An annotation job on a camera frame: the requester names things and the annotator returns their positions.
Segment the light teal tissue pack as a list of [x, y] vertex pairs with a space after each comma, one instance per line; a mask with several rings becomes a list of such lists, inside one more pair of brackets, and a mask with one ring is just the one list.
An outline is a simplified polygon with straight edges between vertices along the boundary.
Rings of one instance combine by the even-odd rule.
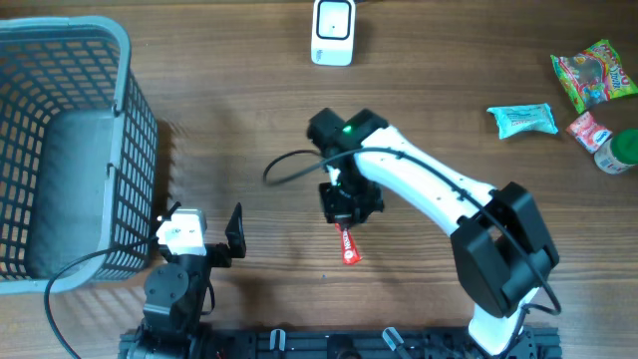
[[522, 132], [558, 133], [548, 104], [490, 107], [486, 111], [494, 116], [501, 140]]

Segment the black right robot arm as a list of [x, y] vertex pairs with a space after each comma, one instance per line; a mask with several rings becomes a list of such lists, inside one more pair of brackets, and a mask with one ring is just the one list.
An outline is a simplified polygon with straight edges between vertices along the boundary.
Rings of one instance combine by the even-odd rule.
[[383, 188], [399, 195], [449, 237], [458, 280], [475, 304], [472, 340], [486, 354], [506, 355], [559, 262], [530, 192], [450, 169], [370, 110], [345, 121], [324, 109], [307, 137], [329, 174], [319, 185], [326, 220], [347, 232], [383, 210]]

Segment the green lid white jar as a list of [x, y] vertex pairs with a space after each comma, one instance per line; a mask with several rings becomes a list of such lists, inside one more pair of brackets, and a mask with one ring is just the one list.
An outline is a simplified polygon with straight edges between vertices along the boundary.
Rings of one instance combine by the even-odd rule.
[[618, 175], [637, 165], [637, 130], [627, 129], [605, 142], [594, 155], [605, 173]]

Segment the red coffee stick sachet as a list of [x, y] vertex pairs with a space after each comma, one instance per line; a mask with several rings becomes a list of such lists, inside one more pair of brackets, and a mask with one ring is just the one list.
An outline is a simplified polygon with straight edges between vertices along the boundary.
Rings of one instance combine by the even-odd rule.
[[340, 233], [342, 262], [345, 265], [355, 265], [356, 263], [360, 262], [362, 260], [362, 256], [359, 253], [351, 230], [338, 223], [335, 224], [335, 228]]

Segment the red snack packet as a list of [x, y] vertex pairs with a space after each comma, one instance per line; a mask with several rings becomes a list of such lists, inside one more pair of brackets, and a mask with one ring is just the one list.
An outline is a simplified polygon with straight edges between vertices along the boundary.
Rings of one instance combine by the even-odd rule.
[[585, 112], [566, 129], [589, 153], [595, 154], [611, 138], [612, 132]]

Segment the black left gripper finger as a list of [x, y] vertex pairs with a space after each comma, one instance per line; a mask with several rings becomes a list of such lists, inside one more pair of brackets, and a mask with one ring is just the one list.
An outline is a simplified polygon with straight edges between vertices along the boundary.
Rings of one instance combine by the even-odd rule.
[[232, 258], [244, 258], [246, 243], [243, 231], [242, 205], [238, 202], [224, 231]]
[[181, 203], [176, 201], [166, 212], [159, 214], [155, 219], [155, 222], [151, 226], [152, 237], [157, 236], [157, 232], [160, 227], [167, 221], [170, 221], [172, 215], [181, 207]]

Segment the green gummy candy bag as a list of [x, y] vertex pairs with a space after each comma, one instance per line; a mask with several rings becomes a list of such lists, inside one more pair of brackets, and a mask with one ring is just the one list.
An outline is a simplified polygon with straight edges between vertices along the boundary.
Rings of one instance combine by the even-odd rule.
[[551, 55], [550, 60], [578, 114], [596, 105], [637, 94], [637, 85], [625, 73], [621, 57], [607, 39], [597, 41], [572, 57]]

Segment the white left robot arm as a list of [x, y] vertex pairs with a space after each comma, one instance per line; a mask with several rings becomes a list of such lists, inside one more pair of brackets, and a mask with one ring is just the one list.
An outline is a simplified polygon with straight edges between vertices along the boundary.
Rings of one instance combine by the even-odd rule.
[[211, 313], [204, 308], [210, 298], [215, 305], [210, 273], [229, 268], [232, 260], [246, 255], [242, 205], [238, 203], [226, 226], [226, 241], [207, 243], [205, 214], [198, 208], [175, 204], [156, 232], [165, 264], [148, 275], [144, 291], [144, 318], [135, 330], [120, 338], [118, 356], [147, 358], [225, 358], [221, 339], [200, 318]]

